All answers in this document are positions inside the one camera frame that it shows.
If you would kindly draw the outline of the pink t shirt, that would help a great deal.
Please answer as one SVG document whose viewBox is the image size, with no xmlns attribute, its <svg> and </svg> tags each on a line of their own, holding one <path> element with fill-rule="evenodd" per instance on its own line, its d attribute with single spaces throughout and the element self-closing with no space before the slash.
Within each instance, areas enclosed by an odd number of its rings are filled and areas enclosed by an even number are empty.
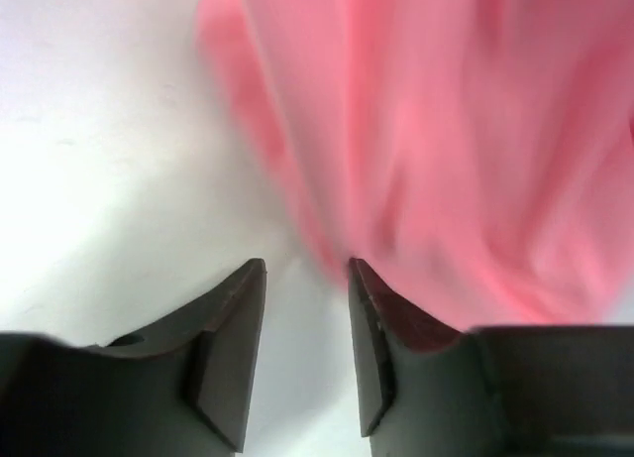
<svg viewBox="0 0 634 457">
<path fill-rule="evenodd" d="M 633 276 L 633 0 L 201 0 L 244 139 L 335 277 L 441 321 L 603 319 Z"/>
</svg>

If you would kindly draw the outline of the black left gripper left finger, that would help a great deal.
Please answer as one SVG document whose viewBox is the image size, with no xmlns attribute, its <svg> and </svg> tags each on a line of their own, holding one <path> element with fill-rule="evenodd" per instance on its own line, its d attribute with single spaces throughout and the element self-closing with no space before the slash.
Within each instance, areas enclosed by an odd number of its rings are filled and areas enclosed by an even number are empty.
<svg viewBox="0 0 634 457">
<path fill-rule="evenodd" d="M 233 456 L 244 449 L 266 268 L 105 346 L 1 336 L 5 456 Z"/>
</svg>

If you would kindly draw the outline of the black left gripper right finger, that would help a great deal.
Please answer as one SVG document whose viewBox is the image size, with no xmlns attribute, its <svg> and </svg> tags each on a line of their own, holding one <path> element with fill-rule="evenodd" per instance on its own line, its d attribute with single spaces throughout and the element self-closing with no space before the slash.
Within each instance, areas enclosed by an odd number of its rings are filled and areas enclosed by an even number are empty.
<svg viewBox="0 0 634 457">
<path fill-rule="evenodd" d="M 458 331 L 348 265 L 361 434 L 375 456 L 629 456 L 633 329 Z"/>
</svg>

